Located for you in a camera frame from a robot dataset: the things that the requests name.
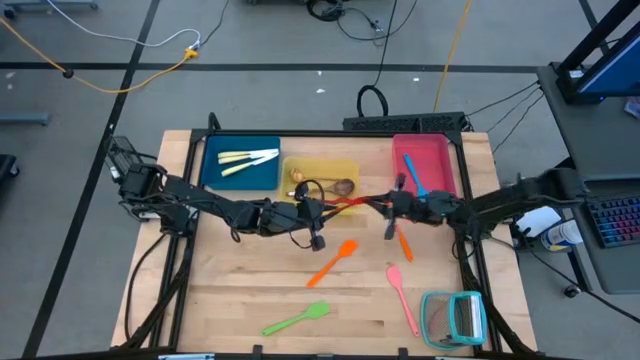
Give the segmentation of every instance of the concrete floor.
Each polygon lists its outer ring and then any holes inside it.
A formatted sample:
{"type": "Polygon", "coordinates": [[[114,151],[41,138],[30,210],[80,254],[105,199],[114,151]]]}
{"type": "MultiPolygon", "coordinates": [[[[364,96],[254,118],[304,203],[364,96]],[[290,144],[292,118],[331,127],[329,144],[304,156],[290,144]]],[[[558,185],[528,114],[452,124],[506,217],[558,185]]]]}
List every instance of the concrete floor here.
{"type": "MultiPolygon", "coordinates": [[[[98,12],[70,14],[92,30],[137,37],[154,2],[102,1],[98,12]]],[[[592,0],[596,18],[614,2],[592,0]]],[[[355,0],[352,5],[379,19],[384,27],[391,3],[355,0]]],[[[398,19],[411,4],[399,1],[398,19]]],[[[162,0],[149,39],[156,41],[183,27],[206,33],[215,25],[222,5],[223,1],[162,0]]],[[[404,29],[391,38],[386,62],[443,64],[463,7],[464,0],[419,0],[404,29]]],[[[639,19],[636,12],[623,27],[639,19]]],[[[366,23],[356,15],[349,15],[343,24],[354,34],[370,36],[366,23]]],[[[127,64],[134,49],[129,43],[89,37],[56,14],[24,14],[15,25],[51,57],[85,63],[85,68],[127,64]]],[[[588,30],[578,0],[476,2],[453,61],[472,66],[449,75],[440,110],[471,112],[528,85],[535,75],[510,71],[528,71],[527,66],[563,59],[588,30]]],[[[191,42],[183,35],[165,47],[145,49],[133,83],[153,73],[148,64],[179,60],[191,42]]],[[[210,111],[229,129],[341,129],[344,117],[355,116],[356,93],[373,81],[374,72],[271,71],[269,64],[376,64],[381,53],[371,43],[346,38],[335,24],[309,17],[303,7],[288,0],[263,0],[257,7],[231,0],[223,26],[194,63],[254,66],[167,75],[126,98],[116,133],[128,136],[140,151],[155,153],[164,130],[203,127],[210,111]]],[[[0,109],[52,115],[48,127],[0,127],[0,152],[17,155],[23,170],[0,202],[0,358],[22,354],[115,101],[114,96],[63,79],[57,71],[34,70],[38,65],[33,62],[38,61],[8,32],[0,32],[0,109]]],[[[78,73],[104,87],[117,88],[123,69],[78,73]]],[[[439,77],[440,73],[430,71],[385,72],[379,87],[392,114],[430,112],[439,77]]],[[[474,116],[476,130],[488,129],[513,105],[515,102],[501,104],[474,116]]],[[[371,112],[378,106],[373,99],[365,99],[365,108],[373,109],[371,112]]],[[[491,132],[494,146],[524,109],[522,106],[491,132]]],[[[501,180],[511,180],[518,172],[534,175],[566,155],[543,99],[497,152],[498,174],[501,180]]],[[[109,346],[138,228],[117,206],[116,191],[103,171],[40,355],[109,346]]],[[[547,258],[570,273],[566,257],[547,258]]],[[[639,357],[640,328],[636,324],[586,296],[563,298],[561,290],[566,284],[534,259],[521,256],[521,272],[541,350],[574,358],[639,357]]],[[[640,296],[611,298],[636,314],[640,313],[639,300],[640,296]]]]}

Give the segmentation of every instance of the pink spatula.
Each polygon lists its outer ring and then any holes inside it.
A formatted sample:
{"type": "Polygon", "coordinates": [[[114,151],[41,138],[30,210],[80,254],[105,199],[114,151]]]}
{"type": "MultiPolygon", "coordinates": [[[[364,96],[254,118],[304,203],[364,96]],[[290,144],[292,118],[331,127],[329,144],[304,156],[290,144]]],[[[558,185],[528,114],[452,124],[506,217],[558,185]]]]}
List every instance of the pink spatula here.
{"type": "Polygon", "coordinates": [[[407,305],[407,299],[404,297],[404,291],[402,291],[402,275],[400,275],[400,269],[398,269],[397,266],[390,264],[387,268],[387,279],[389,279],[389,284],[391,284],[391,286],[393,286],[398,291],[398,295],[400,295],[402,307],[404,307],[404,313],[405,315],[407,315],[407,320],[409,321],[411,332],[414,336],[419,337],[420,330],[418,330],[418,326],[416,325],[416,321],[413,319],[411,309],[409,309],[409,305],[407,305]]]}

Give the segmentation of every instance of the pink tray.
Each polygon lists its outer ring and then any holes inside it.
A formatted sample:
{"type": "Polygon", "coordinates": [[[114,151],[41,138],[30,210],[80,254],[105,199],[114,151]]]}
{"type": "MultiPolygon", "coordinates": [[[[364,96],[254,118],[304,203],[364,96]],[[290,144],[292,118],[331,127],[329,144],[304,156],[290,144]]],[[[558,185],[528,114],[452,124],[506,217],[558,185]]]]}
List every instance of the pink tray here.
{"type": "Polygon", "coordinates": [[[404,161],[408,154],[418,173],[420,183],[427,191],[448,191],[456,194],[456,185],[449,159],[448,140],[444,135],[396,135],[393,137],[393,170],[396,176],[407,176],[404,190],[416,194],[416,183],[404,161]]]}

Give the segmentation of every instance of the orange spatula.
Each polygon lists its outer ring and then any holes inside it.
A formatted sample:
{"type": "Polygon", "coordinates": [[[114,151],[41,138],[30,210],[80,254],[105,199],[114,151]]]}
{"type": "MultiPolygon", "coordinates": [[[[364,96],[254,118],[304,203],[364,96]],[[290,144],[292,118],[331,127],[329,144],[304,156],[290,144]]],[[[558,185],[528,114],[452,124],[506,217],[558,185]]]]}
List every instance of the orange spatula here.
{"type": "Polygon", "coordinates": [[[335,265],[338,262],[338,260],[344,257],[351,256],[351,254],[353,254],[353,252],[356,251],[357,248],[358,248],[358,242],[355,240],[347,240],[343,242],[342,245],[340,246],[340,250],[338,250],[338,255],[336,255],[336,257],[334,257],[333,259],[331,259],[331,261],[329,261],[329,263],[322,270],[320,270],[317,274],[313,275],[311,280],[309,280],[309,282],[307,283],[307,287],[312,288],[316,286],[316,284],[319,283],[320,280],[322,280],[322,277],[324,277],[329,272],[329,270],[331,270],[333,265],[335,265]]]}

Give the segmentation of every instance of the orange utensil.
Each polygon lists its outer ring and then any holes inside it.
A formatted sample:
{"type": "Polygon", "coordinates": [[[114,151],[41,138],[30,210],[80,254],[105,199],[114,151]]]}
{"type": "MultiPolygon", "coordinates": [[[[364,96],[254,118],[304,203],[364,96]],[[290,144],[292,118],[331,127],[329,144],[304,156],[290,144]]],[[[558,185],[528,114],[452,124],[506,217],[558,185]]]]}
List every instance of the orange utensil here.
{"type": "Polygon", "coordinates": [[[409,247],[407,238],[404,237],[404,234],[402,233],[402,230],[400,230],[400,226],[398,226],[398,224],[396,224],[396,233],[398,233],[398,239],[400,239],[400,245],[402,245],[404,256],[407,257],[407,260],[409,260],[409,262],[413,261],[413,253],[411,252],[411,248],[409,247]]]}
{"type": "Polygon", "coordinates": [[[307,283],[307,287],[312,288],[316,286],[316,284],[318,284],[320,280],[322,280],[322,277],[324,277],[329,272],[329,270],[331,270],[333,265],[335,265],[338,262],[338,260],[344,257],[351,256],[351,254],[353,254],[353,252],[356,251],[357,248],[358,248],[358,242],[355,240],[347,240],[343,242],[342,245],[340,245],[340,250],[338,250],[338,255],[336,255],[336,257],[334,257],[333,259],[331,259],[331,261],[329,261],[329,263],[322,270],[320,270],[317,274],[313,275],[311,280],[309,280],[309,282],[307,283]]]}

